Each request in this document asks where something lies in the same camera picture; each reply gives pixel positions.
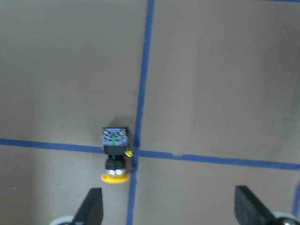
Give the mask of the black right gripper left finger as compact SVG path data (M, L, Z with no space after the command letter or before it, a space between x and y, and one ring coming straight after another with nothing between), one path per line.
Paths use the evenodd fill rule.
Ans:
M73 225L101 225L104 218L102 188L91 188L78 211L76 212Z

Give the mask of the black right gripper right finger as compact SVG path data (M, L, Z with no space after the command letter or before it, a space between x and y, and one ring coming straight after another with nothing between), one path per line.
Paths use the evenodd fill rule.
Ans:
M234 215L240 225L272 225L273 213L247 187L235 186Z

